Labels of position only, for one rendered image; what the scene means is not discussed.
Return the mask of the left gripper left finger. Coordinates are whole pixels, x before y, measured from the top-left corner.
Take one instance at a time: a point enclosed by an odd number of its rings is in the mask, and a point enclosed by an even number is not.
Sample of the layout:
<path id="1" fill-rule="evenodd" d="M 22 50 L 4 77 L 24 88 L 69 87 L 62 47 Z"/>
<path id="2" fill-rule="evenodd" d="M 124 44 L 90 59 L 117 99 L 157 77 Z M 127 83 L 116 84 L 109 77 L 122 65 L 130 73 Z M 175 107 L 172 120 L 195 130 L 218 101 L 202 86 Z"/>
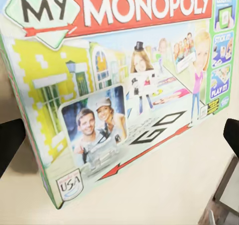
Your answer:
<path id="1" fill-rule="evenodd" d="M 0 178 L 26 138 L 22 119 L 0 124 Z"/>

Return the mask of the board game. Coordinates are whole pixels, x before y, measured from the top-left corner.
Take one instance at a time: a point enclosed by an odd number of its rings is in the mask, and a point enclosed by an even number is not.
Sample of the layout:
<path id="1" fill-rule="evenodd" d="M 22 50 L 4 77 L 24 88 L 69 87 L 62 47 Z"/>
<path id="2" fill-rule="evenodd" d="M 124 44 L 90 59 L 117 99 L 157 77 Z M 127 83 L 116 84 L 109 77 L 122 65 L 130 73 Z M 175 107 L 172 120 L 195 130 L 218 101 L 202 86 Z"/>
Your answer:
<path id="1" fill-rule="evenodd" d="M 0 54 L 60 210 L 230 105 L 239 0 L 0 0 Z"/>

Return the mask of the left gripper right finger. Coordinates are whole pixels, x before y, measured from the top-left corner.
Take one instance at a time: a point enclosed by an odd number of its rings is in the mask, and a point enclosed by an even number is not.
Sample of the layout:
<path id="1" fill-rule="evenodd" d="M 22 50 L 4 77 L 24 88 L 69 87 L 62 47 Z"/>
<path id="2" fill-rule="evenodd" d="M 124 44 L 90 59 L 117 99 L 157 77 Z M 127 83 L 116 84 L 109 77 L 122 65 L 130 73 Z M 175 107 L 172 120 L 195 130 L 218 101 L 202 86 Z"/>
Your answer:
<path id="1" fill-rule="evenodd" d="M 239 120 L 228 118 L 223 136 L 239 159 Z"/>

